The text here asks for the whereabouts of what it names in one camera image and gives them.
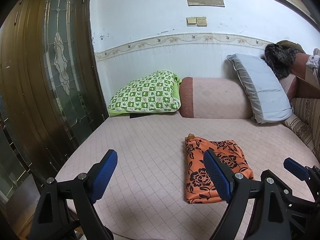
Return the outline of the wooden glass-panel wardrobe door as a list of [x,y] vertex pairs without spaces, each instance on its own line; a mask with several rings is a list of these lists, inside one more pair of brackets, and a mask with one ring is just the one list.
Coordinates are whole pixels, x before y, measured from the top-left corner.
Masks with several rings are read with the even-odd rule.
[[41,189],[107,117],[89,0],[3,0],[1,130]]

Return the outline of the beige wall light switch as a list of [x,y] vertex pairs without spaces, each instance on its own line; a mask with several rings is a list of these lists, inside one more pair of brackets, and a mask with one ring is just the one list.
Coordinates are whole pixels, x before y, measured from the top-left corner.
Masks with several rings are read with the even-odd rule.
[[207,27],[208,25],[206,17],[187,17],[186,23],[188,27]]

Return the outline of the pink brown bolster cushion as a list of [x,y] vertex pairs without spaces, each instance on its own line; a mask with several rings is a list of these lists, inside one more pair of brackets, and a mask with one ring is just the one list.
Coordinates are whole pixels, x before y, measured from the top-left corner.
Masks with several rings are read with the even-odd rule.
[[180,114],[184,118],[250,119],[248,97],[237,80],[185,77],[179,88]]

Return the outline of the green white patterned pillow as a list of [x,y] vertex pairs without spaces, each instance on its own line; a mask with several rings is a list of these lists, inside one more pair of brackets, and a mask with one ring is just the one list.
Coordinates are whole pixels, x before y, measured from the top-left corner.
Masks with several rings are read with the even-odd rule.
[[174,113],[181,107],[181,82],[182,79],[168,70],[133,80],[112,96],[108,114]]

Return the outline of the dark furry cushion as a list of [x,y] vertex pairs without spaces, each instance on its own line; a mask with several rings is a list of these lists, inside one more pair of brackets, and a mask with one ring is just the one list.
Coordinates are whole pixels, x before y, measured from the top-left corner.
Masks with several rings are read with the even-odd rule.
[[289,66],[294,64],[298,53],[305,53],[300,44],[282,40],[268,44],[265,47],[263,59],[276,78],[282,80],[290,75]]

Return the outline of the orange black floral garment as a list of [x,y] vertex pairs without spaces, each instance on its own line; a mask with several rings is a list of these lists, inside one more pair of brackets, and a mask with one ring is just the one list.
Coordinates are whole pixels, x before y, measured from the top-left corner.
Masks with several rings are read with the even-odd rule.
[[230,200],[234,184],[231,173],[254,179],[242,149],[234,140],[209,141],[189,134],[185,137],[187,171],[185,198],[189,204],[211,204]]

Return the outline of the pink quilted bed mattress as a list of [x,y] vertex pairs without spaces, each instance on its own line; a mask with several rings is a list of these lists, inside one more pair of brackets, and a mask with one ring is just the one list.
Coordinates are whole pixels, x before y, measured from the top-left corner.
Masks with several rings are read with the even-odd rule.
[[102,223],[130,239],[209,239],[227,204],[188,204],[184,140],[189,134],[210,140],[234,140],[259,179],[271,170],[297,197],[312,200],[306,183],[285,170],[292,158],[304,166],[318,160],[283,124],[258,125],[248,119],[189,119],[179,113],[108,118],[72,154],[56,176],[72,180],[113,149],[116,170],[95,203]]

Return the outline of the grey blue pillow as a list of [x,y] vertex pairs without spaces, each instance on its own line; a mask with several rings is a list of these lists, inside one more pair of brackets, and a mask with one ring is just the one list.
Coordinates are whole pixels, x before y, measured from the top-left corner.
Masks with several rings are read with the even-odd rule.
[[285,90],[263,59],[246,54],[227,55],[226,59],[237,73],[256,123],[281,122],[293,114]]

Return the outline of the brown wooden headboard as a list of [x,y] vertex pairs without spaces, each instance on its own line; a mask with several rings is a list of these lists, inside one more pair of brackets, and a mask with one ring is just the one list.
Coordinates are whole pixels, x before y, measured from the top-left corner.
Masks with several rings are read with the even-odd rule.
[[306,63],[310,55],[297,53],[294,64],[289,66],[291,74],[295,75],[297,81],[297,98],[319,99],[319,81],[313,75],[312,70]]

